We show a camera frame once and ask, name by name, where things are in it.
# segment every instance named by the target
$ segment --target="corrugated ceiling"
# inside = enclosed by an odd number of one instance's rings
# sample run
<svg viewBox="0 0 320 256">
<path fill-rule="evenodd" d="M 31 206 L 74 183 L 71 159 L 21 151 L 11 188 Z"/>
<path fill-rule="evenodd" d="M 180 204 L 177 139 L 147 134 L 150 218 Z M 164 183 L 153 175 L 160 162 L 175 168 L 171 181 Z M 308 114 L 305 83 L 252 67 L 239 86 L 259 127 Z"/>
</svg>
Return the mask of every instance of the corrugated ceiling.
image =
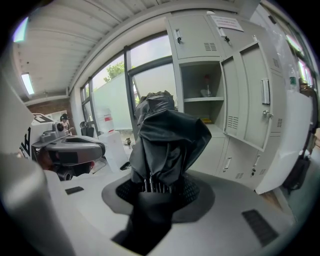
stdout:
<svg viewBox="0 0 320 256">
<path fill-rule="evenodd" d="M 170 0 L 56 0 L 36 10 L 29 16 L 25 41 L 15 48 L 21 72 L 30 74 L 32 98 L 65 93 L 82 61 L 110 30 L 166 2 Z"/>
</svg>

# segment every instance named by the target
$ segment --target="white paper label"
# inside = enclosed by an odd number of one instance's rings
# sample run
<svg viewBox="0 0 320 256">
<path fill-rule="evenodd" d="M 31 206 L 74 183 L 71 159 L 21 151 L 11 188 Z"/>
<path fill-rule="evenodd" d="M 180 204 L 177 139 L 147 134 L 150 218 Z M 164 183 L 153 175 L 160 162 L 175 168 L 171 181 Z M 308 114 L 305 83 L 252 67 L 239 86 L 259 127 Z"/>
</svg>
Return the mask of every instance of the white paper label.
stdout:
<svg viewBox="0 0 320 256">
<path fill-rule="evenodd" d="M 235 18 L 221 17 L 216 15 L 210 16 L 219 28 L 233 29 L 242 32 L 244 31 Z"/>
</svg>

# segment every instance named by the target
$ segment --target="sky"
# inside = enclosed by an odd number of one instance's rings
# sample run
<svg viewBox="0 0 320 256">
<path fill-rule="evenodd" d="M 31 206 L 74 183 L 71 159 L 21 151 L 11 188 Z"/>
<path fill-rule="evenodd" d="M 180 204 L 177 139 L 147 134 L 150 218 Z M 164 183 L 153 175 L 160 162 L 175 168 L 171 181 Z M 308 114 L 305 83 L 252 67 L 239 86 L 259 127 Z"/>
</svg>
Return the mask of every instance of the sky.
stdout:
<svg viewBox="0 0 320 256">
<path fill-rule="evenodd" d="M 154 40 L 143 43 L 131 50 L 131 66 L 137 67 L 144 63 L 170 56 L 171 48 L 169 43 L 169 38 L 167 35 L 158 37 Z M 121 55 L 112 61 L 109 65 L 114 65 L 118 62 L 124 61 L 124 56 Z M 93 88 L 99 88 L 103 86 L 106 82 L 105 77 L 108 77 L 107 65 L 93 78 Z"/>
</svg>

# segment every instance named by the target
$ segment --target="black cap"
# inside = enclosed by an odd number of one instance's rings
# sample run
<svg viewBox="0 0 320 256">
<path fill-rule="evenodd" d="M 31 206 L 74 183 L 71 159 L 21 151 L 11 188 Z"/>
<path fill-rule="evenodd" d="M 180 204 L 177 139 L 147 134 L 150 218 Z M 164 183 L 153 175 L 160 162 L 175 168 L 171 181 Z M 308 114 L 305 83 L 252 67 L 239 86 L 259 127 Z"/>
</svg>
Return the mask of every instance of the black cap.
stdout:
<svg viewBox="0 0 320 256">
<path fill-rule="evenodd" d="M 60 117 L 60 121 L 62 121 L 63 119 L 68 120 L 70 119 L 66 113 L 62 114 L 62 116 Z"/>
</svg>

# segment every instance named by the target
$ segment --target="person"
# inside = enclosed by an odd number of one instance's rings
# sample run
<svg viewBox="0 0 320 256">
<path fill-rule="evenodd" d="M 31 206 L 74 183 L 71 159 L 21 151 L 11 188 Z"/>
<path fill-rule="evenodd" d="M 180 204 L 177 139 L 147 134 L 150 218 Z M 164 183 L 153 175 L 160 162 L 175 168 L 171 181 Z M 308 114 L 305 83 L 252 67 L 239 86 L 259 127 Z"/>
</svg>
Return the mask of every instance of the person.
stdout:
<svg viewBox="0 0 320 256">
<path fill-rule="evenodd" d="M 60 117 L 60 121 L 63 122 L 64 129 L 67 130 L 69 133 L 71 133 L 71 130 L 74 129 L 74 127 L 70 127 L 70 124 L 67 122 L 70 118 L 67 116 L 66 113 L 62 114 Z"/>
</svg>

